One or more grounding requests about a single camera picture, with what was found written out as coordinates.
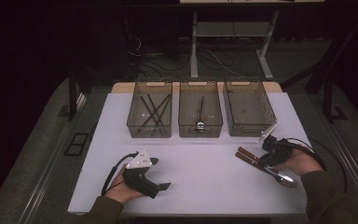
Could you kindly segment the black utensils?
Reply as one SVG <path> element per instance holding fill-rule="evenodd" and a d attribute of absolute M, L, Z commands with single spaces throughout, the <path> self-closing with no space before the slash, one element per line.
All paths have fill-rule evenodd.
<path fill-rule="evenodd" d="M 149 104 L 146 102 L 144 97 L 141 97 L 142 102 L 144 103 L 147 111 L 149 112 L 150 117 L 143 123 L 145 126 L 151 119 L 154 121 L 156 126 L 163 126 L 163 116 L 165 109 L 168 106 L 171 96 L 168 94 L 158 105 L 155 105 L 150 94 L 147 95 Z"/>

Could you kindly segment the brown wooden chopstick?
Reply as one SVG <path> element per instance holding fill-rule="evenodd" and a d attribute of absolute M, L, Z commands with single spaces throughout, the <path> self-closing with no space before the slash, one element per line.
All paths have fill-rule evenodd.
<path fill-rule="evenodd" d="M 158 113 L 159 113 L 159 115 L 160 115 L 160 117 L 161 117 L 162 123 L 163 123 L 163 120 L 165 119 L 165 111 L 166 111 L 166 109 L 168 108 L 169 103 L 170 103 L 170 99 L 164 101 L 163 103 L 161 103 L 161 104 L 158 106 Z"/>

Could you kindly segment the metal spoon with black handle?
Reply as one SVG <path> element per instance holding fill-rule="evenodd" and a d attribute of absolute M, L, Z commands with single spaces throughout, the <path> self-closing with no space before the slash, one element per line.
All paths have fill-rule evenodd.
<path fill-rule="evenodd" d="M 203 122 L 203 119 L 202 119 L 203 106 L 204 106 L 204 97 L 201 97 L 200 115 L 199 115 L 199 119 L 198 119 L 197 124 L 196 124 L 196 131 L 199 132 L 199 133 L 202 133 L 204 131 L 204 122 Z"/>

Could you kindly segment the black metal stand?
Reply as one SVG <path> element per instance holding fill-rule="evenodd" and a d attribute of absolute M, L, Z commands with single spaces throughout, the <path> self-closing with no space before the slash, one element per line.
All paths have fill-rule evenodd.
<path fill-rule="evenodd" d="M 332 122 L 333 86 L 340 87 L 358 110 L 358 22 L 341 37 L 335 38 L 322 59 L 298 75 L 281 83 L 289 87 L 303 77 L 311 75 L 306 92 L 317 93 L 324 87 L 323 113 Z"/>
<path fill-rule="evenodd" d="M 73 65 L 68 72 L 68 97 L 69 105 L 62 114 L 72 121 L 77 112 L 77 99 L 81 93 L 88 92 L 90 88 L 89 78 L 84 65 Z"/>

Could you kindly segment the grey metal desk frame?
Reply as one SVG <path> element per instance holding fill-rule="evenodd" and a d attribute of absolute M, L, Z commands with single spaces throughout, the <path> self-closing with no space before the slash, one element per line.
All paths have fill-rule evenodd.
<path fill-rule="evenodd" d="M 274 30 L 283 7 L 305 6 L 306 4 L 320 4 L 324 0 L 179 0 L 181 6 L 191 7 L 211 7 L 212 10 L 224 8 L 234 11 L 245 10 L 250 7 L 263 7 L 268 11 L 268 17 L 264 20 L 241 21 L 231 19 L 230 21 L 200 21 L 200 9 L 193 10 L 190 68 L 191 76 L 199 75 L 198 68 L 198 43 L 199 37 L 261 37 L 263 45 L 255 51 L 257 60 L 261 66 L 264 77 L 272 80 L 273 75 L 270 71 L 266 54 L 269 43 L 274 34 Z"/>

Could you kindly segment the wooden-handled knife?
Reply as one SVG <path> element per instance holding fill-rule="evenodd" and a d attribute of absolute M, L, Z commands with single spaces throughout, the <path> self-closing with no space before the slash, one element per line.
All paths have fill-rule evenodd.
<path fill-rule="evenodd" d="M 250 151 L 246 150 L 245 148 L 239 147 L 237 152 L 243 153 L 243 154 L 251 157 L 252 159 L 256 159 L 258 161 L 258 163 L 261 165 L 261 160 L 256 155 L 252 154 Z"/>

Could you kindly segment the smoky transparent plastic bin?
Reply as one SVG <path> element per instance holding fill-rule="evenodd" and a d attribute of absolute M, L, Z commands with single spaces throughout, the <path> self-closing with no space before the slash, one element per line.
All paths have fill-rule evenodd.
<path fill-rule="evenodd" d="M 149 118 L 143 96 L 149 104 L 147 94 L 150 94 L 155 105 L 158 105 L 168 94 L 171 100 L 165 111 L 163 126 L 156 126 L 151 119 L 143 126 L 144 121 Z M 172 136 L 172 80 L 170 78 L 138 78 L 133 91 L 131 108 L 127 119 L 127 127 L 132 138 L 170 138 Z"/>
<path fill-rule="evenodd" d="M 226 77 L 223 87 L 230 136 L 265 137 L 278 125 L 258 77 Z"/>
<path fill-rule="evenodd" d="M 200 101 L 204 97 L 202 119 L 204 131 L 199 133 L 190 121 L 200 115 Z M 205 77 L 182 78 L 179 90 L 179 135 L 192 138 L 218 138 L 223 118 L 217 81 Z"/>

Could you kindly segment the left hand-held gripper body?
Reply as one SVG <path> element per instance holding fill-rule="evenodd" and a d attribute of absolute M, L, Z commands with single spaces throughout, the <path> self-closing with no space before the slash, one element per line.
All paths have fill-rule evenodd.
<path fill-rule="evenodd" d="M 139 152 L 126 165 L 122 176 L 128 187 L 154 199 L 159 193 L 158 185 L 145 177 L 145 173 L 153 166 L 150 162 L 150 158 L 146 149 Z"/>

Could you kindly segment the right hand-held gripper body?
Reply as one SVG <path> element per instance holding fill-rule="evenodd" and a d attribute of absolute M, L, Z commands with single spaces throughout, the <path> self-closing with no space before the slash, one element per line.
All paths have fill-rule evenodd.
<path fill-rule="evenodd" d="M 278 140 L 272 132 L 278 126 L 279 121 L 274 121 L 265 131 L 261 133 L 258 142 L 262 144 L 262 149 L 266 154 L 271 155 L 269 161 L 264 161 L 268 165 L 276 166 L 284 163 L 291 156 L 293 147 L 286 139 Z"/>

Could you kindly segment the black chopstick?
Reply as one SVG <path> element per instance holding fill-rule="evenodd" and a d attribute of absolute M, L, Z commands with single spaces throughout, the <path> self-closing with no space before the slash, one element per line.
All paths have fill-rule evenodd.
<path fill-rule="evenodd" d="M 143 97 L 143 96 L 141 96 L 141 100 L 142 100 L 142 102 L 144 103 L 144 105 L 145 105 L 145 107 L 146 107 L 146 109 L 147 109 L 147 111 L 149 112 L 149 118 L 148 119 L 146 119 L 146 121 L 144 121 L 144 123 L 143 123 L 143 126 L 145 126 L 147 123 L 148 123 L 148 121 L 150 121 L 151 119 L 153 120 L 153 121 L 155 121 L 155 125 L 157 125 L 156 124 L 156 121 L 157 121 L 157 119 L 155 118 L 155 113 L 154 113 L 154 110 L 152 111 L 151 109 L 150 109 L 150 107 L 148 106 L 148 104 L 147 104 L 147 102 L 145 101 L 145 98 Z"/>
<path fill-rule="evenodd" d="M 161 117 L 160 117 L 160 115 L 159 115 L 159 113 L 158 113 L 158 109 L 156 108 L 156 106 L 155 106 L 155 104 L 154 104 L 154 102 L 153 102 L 153 100 L 152 100 L 150 94 L 147 94 L 147 97 L 148 97 L 148 100 L 150 101 L 150 103 L 151 103 L 151 105 L 152 105 L 152 107 L 153 107 L 153 109 L 154 109 L 155 115 L 157 116 L 156 124 L 162 126 L 163 123 L 162 123 Z"/>

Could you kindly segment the person's left hand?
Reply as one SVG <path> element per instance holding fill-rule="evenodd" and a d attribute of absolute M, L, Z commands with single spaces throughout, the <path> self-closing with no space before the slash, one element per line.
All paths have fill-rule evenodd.
<path fill-rule="evenodd" d="M 127 203 L 133 199 L 144 197 L 144 195 L 135 190 L 128 187 L 122 176 L 125 171 L 126 166 L 123 165 L 117 175 L 113 178 L 111 185 L 108 190 L 104 194 L 105 197 L 115 200 L 119 203 Z"/>

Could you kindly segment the black floor frame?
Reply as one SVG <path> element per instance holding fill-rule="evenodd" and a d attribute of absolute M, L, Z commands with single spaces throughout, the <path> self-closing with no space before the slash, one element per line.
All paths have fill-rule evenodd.
<path fill-rule="evenodd" d="M 75 133 L 64 151 L 65 156 L 78 157 L 82 154 L 85 145 L 88 141 L 88 133 Z"/>

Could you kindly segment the person's right hand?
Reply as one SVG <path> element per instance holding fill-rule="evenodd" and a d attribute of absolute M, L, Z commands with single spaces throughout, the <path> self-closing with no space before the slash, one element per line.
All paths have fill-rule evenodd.
<path fill-rule="evenodd" d="M 298 149 L 293 149 L 289 159 L 284 163 L 276 165 L 275 169 L 290 170 L 299 176 L 323 170 L 319 162 L 312 158 L 312 156 Z"/>

